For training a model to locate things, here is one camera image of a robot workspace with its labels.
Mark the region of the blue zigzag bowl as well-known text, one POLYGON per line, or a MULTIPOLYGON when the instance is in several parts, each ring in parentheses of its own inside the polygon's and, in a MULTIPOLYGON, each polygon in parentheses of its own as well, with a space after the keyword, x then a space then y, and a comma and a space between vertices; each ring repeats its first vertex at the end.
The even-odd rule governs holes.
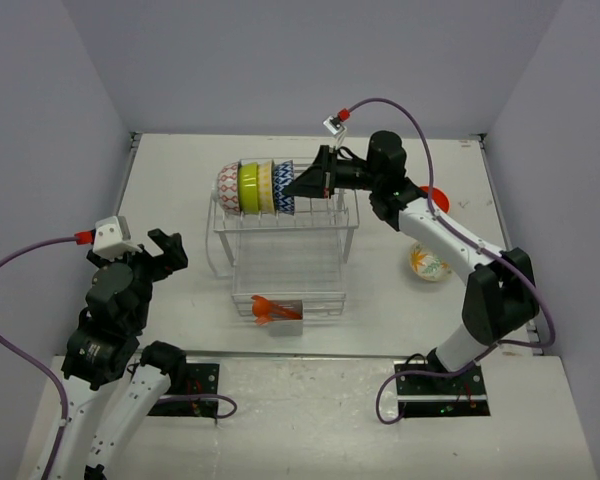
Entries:
POLYGON ((279 163, 274 168, 273 194, 278 212, 293 215, 295 213, 295 200, 293 196, 284 193, 285 188, 294 180, 294 163, 287 160, 279 163))

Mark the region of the yellow bowl with blue pattern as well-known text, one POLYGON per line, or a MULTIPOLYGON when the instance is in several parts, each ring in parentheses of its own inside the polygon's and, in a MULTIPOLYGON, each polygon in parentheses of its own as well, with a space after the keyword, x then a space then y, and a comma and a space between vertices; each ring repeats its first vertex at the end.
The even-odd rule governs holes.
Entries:
POLYGON ((273 195, 273 172, 274 163, 272 160, 260 163, 258 165, 258 202, 260 212, 264 214, 275 214, 275 200, 273 195))

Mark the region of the lime green bowl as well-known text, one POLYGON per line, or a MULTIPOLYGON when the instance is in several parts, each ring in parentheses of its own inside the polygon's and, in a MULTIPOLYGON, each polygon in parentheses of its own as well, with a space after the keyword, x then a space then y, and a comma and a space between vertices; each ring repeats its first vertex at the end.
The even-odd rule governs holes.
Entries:
POLYGON ((238 197, 241 211, 245 214, 258 214, 259 184, 258 164, 242 163, 238 171, 238 197))

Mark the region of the white bowl with red diamonds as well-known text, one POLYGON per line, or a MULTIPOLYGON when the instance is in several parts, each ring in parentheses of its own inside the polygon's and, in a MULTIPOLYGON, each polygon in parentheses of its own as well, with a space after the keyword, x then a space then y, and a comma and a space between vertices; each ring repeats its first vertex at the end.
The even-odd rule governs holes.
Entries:
POLYGON ((241 213, 238 192, 239 169, 240 162, 233 162, 224 166, 216 177, 216 202, 229 215, 241 213))

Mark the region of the orange plastic bowl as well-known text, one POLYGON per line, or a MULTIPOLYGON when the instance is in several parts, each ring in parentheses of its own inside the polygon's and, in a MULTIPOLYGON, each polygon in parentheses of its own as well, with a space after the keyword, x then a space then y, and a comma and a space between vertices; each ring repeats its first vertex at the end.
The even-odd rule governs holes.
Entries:
POLYGON ((419 189, 422 190, 427 198, 426 202, 429 202, 428 198, 432 197, 432 201, 434 204, 434 209, 436 211, 444 212, 448 214, 450 211, 450 200, 447 195, 437 187, 429 188, 428 185, 419 186, 419 189))

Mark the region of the cream bowl with leaf pattern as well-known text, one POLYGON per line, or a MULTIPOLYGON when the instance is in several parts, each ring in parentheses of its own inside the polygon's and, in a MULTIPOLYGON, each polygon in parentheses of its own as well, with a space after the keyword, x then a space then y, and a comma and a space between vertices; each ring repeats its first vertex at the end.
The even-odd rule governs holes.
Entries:
POLYGON ((422 280, 441 282, 453 273, 450 265, 421 242, 414 243, 409 250, 411 270, 422 280))

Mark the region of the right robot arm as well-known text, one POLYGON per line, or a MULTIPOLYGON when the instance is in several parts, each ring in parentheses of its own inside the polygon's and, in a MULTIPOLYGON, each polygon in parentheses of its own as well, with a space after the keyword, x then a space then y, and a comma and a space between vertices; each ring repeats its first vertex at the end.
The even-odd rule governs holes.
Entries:
POLYGON ((427 193, 406 174, 407 153, 390 131, 374 133, 364 158, 341 159, 320 147, 313 163, 283 192, 327 198, 337 189, 365 190, 375 215, 395 231, 422 242, 445 261, 465 285, 461 324, 427 356, 426 380, 447 393, 462 369, 539 313, 529 256, 521 249, 500 250, 465 229, 431 204, 427 193))

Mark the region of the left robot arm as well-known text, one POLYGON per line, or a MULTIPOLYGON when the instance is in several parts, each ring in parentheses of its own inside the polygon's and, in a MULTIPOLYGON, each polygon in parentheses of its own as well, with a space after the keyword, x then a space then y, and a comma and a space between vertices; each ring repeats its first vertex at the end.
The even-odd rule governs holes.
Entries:
POLYGON ((106 407, 139 347, 154 283, 188 265, 178 233, 148 233, 161 249, 152 256, 131 241, 111 217, 83 235, 97 270, 77 329, 67 341, 61 367, 61 412, 49 434, 34 479, 110 479, 114 466, 159 398, 181 390, 188 379, 182 350, 153 343, 112 409, 106 407))

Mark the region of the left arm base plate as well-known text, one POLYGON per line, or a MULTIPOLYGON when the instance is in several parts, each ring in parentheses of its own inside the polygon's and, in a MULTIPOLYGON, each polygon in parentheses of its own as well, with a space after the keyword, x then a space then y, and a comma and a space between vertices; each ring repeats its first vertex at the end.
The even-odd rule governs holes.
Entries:
MULTIPOLYGON (((220 365, 188 363, 184 380, 167 391, 167 396, 217 394, 220 365)), ((148 413, 154 417, 212 418, 218 414, 219 401, 199 399, 155 405, 148 413)))

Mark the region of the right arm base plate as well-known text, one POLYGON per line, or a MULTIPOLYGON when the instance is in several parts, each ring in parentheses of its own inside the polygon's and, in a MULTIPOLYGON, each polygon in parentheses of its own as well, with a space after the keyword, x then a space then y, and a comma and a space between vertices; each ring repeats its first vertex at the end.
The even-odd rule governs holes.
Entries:
POLYGON ((402 374, 395 382, 398 414, 402 419, 491 415, 479 365, 453 378, 402 374))

